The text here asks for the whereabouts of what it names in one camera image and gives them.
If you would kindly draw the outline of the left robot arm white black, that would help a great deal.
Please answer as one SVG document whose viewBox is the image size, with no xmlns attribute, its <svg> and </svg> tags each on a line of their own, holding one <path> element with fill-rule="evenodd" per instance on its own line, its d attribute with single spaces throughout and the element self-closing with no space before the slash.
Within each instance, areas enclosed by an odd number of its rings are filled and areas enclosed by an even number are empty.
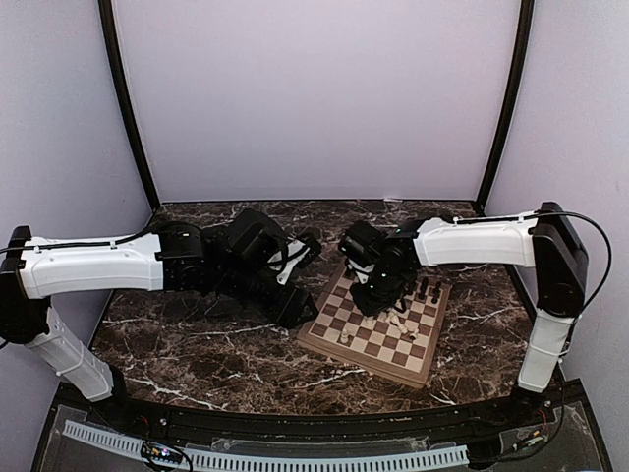
<svg viewBox="0 0 629 472">
<path fill-rule="evenodd" d="M 71 333 L 54 295 L 137 289 L 214 293 L 253 305 L 272 323 L 299 326 L 317 314 L 312 295 L 290 282 L 321 245 L 311 232 L 289 236 L 266 214 L 247 208 L 227 225 L 199 228 L 168 221 L 137 234 L 101 239 L 35 237 L 19 226 L 2 249 L 1 337 L 37 353 L 118 429 L 139 420 L 122 373 Z"/>
</svg>

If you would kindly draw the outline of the wooden chessboard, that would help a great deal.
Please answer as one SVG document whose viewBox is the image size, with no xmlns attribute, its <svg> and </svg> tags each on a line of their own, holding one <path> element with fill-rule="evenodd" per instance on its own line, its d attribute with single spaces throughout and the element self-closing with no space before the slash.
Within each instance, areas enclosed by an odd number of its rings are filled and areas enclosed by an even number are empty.
<svg viewBox="0 0 629 472">
<path fill-rule="evenodd" d="M 355 365 L 380 377 L 423 387 L 429 376 L 439 339 L 451 286 L 434 278 L 424 278 L 405 297 L 404 313 L 391 310 L 366 317 L 356 307 L 350 286 L 357 277 L 345 265 L 335 270 L 316 305 L 318 316 L 302 326 L 298 343 L 333 360 Z M 397 315 L 407 327 L 402 334 L 389 322 Z M 340 342 L 343 329 L 349 341 Z"/>
</svg>

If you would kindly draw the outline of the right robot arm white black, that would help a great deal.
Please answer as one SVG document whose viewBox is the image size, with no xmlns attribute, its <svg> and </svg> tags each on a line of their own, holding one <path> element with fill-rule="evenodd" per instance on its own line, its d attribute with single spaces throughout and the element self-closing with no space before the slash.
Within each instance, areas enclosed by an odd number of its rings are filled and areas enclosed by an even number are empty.
<svg viewBox="0 0 629 472">
<path fill-rule="evenodd" d="M 533 273 L 533 327 L 517 381 L 501 406 L 502 419 L 521 427 L 543 406 L 576 323 L 599 294 L 587 290 L 590 258 L 575 219 L 610 242 L 593 219 L 544 202 L 511 215 L 408 220 L 390 232 L 360 220 L 345 230 L 338 249 L 358 278 L 350 293 L 366 317 L 406 309 L 405 298 L 426 267 L 488 264 Z"/>
</svg>

